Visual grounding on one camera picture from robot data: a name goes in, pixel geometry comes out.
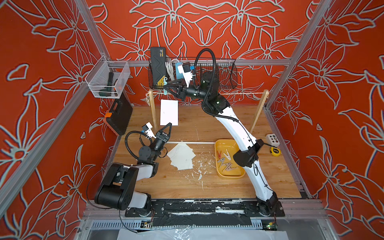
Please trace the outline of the pink clothespin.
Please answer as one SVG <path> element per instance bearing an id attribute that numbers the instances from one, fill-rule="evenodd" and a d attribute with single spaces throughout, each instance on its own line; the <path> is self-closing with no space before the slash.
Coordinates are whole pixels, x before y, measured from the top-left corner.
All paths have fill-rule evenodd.
<path id="1" fill-rule="evenodd" d="M 236 169 L 237 169 L 237 167 L 227 166 L 225 168 L 225 171 L 229 172 L 229 171 L 233 171 L 233 170 L 236 170 Z"/>
<path id="2" fill-rule="evenodd" d="M 224 166 L 223 171 L 225 171 L 225 168 L 227 166 L 232 166 L 232 163 L 231 162 L 226 162 L 226 163 L 223 164 L 223 166 Z"/>

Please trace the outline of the teal clothespin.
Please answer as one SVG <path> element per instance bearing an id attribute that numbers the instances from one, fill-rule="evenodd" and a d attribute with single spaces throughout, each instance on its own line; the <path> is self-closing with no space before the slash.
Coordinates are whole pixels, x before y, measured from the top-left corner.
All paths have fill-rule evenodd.
<path id="1" fill-rule="evenodd" d="M 162 80 L 163 80 L 163 93 L 166 96 L 168 94 L 167 88 L 166 88 L 166 85 L 168 84 L 167 83 L 168 78 L 167 77 L 163 77 Z"/>

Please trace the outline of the white clothespin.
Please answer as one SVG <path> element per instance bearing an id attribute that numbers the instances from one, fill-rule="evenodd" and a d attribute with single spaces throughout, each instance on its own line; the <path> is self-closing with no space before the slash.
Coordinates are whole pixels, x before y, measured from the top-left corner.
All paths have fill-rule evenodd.
<path id="1" fill-rule="evenodd" d="M 220 169 L 220 167 L 225 162 L 225 160 L 226 160 L 226 158 L 221 158 L 221 159 L 217 160 L 217 168 L 218 169 Z"/>
<path id="2" fill-rule="evenodd" d="M 232 158 L 231 158 L 231 155 L 230 155 L 230 153 L 229 153 L 229 151 L 228 150 L 226 150 L 226 152 L 225 153 L 223 153 L 224 154 L 224 156 L 225 156 L 225 158 L 226 159 L 228 159 L 229 161 L 231 161 L 232 160 Z"/>

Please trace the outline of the white postcard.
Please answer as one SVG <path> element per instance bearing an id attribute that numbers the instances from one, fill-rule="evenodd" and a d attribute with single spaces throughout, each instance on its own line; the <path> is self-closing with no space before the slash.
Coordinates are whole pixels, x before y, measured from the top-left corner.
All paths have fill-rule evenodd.
<path id="1" fill-rule="evenodd" d="M 177 168 L 177 165 L 193 164 L 192 159 L 189 157 L 173 158 L 171 159 L 171 165 Z"/>
<path id="2" fill-rule="evenodd" d="M 170 159 L 181 157 L 189 157 L 193 159 L 195 156 L 193 149 L 187 144 L 177 144 L 170 152 L 168 152 L 168 157 Z"/>
<path id="3" fill-rule="evenodd" d="M 177 165 L 178 171 L 182 170 L 189 170 L 193 168 L 193 164 L 188 164 L 188 165 Z"/>
<path id="4" fill-rule="evenodd" d="M 160 125 L 168 123 L 179 125 L 179 102 L 176 100 L 161 100 Z"/>

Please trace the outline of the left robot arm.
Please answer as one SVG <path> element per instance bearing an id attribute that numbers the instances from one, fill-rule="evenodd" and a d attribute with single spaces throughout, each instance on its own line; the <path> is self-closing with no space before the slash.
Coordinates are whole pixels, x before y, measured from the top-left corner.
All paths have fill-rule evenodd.
<path id="1" fill-rule="evenodd" d="M 159 166 L 156 160 L 163 157 L 161 154 L 171 137 L 172 126 L 172 123 L 168 123 L 154 134 L 151 124 L 147 123 L 141 131 L 130 131 L 126 134 L 126 148 L 137 160 L 137 164 L 128 166 L 113 163 L 95 194 L 96 204 L 121 211 L 134 209 L 140 215 L 147 215 L 151 212 L 151 195 L 135 191 L 135 186 L 137 181 L 156 175 Z M 128 138 L 131 135 L 143 136 L 150 141 L 150 144 L 142 144 L 139 152 L 135 154 L 128 144 Z"/>

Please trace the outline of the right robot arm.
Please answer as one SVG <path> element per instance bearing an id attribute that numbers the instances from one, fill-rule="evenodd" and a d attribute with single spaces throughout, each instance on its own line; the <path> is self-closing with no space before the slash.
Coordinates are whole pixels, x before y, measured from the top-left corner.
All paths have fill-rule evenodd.
<path id="1" fill-rule="evenodd" d="M 241 123 L 227 99 L 219 94 L 220 80 L 216 74 L 217 61 L 214 52 L 209 48 L 201 50 L 195 58 L 194 67 L 203 53 L 209 53 L 213 61 L 213 69 L 200 75 L 200 84 L 192 77 L 192 83 L 172 83 L 164 86 L 164 90 L 178 100 L 189 97 L 202 100 L 203 111 L 216 118 L 231 134 L 239 150 L 234 154 L 234 161 L 242 167 L 256 192 L 259 213 L 268 217 L 274 215 L 278 208 L 279 199 L 275 191 L 268 184 L 259 161 L 258 153 L 264 142 L 255 138 Z"/>

